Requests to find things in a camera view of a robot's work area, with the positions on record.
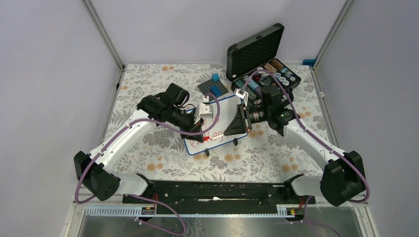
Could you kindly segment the blue framed whiteboard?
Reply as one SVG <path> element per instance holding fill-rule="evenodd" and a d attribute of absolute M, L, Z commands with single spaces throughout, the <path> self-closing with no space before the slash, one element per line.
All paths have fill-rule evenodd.
<path fill-rule="evenodd" d="M 237 134 L 230 136 L 214 136 L 218 132 L 224 132 L 227 126 L 230 124 L 232 119 L 236 114 L 237 105 L 241 103 L 241 99 L 237 96 L 229 96 L 219 100 L 221 113 L 219 120 L 216 125 L 208 132 L 204 133 L 209 135 L 211 140 L 208 142 L 197 142 L 193 140 L 185 139 L 184 143 L 186 145 L 187 154 L 193 156 L 199 153 L 203 153 L 205 149 L 214 149 L 223 145 L 226 145 L 230 142 L 233 142 L 235 138 L 242 139 L 245 138 L 248 134 Z"/>

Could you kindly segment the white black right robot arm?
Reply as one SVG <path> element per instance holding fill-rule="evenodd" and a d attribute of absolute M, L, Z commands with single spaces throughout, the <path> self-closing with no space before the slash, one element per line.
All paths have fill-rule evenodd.
<path fill-rule="evenodd" d="M 294 107 L 284 105 L 283 95 L 274 91 L 264 91 L 262 103 L 248 107 L 246 91 L 236 89 L 235 95 L 242 102 L 237 105 L 237 112 L 224 135 L 236 135 L 250 132 L 252 125 L 267 122 L 269 127 L 281 136 L 298 145 L 321 168 L 320 176 L 297 175 L 284 184 L 284 199 L 290 203 L 298 202 L 303 196 L 318 196 L 326 199 L 333 206 L 356 202 L 355 197 L 364 192 L 365 197 L 358 202 L 365 202 L 370 195 L 370 188 L 365 178 L 363 161 L 356 151 L 346 152 L 324 138 L 318 136 L 304 123 Z"/>

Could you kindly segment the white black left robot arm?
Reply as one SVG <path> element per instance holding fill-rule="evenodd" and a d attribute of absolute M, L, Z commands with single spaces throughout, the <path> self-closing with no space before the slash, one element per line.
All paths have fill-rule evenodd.
<path fill-rule="evenodd" d="M 189 99 L 189 92 L 171 83 L 164 92 L 148 95 L 141 99 L 129 119 L 106 141 L 89 153 L 79 151 L 74 156 L 78 183 L 75 202 L 81 187 L 87 188 L 93 198 L 105 201 L 115 194 L 134 195 L 140 202 L 153 198 L 153 190 L 140 175 L 115 173 L 115 167 L 125 154 L 145 135 L 158 127 L 165 127 L 187 138 L 203 140 L 199 122 L 193 113 L 185 112 L 181 106 Z"/>

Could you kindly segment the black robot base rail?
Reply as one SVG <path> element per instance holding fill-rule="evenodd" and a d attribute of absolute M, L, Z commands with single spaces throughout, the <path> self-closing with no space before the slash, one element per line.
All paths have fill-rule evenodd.
<path fill-rule="evenodd" d="M 124 204 L 146 204 L 146 199 L 157 200 L 156 207 L 167 204 L 174 210 L 186 206 L 261 206 L 290 205 L 303 207 L 305 201 L 315 203 L 315 198 L 299 196 L 291 188 L 290 181 L 284 183 L 228 183 L 157 181 L 149 183 L 141 198 L 126 195 Z"/>

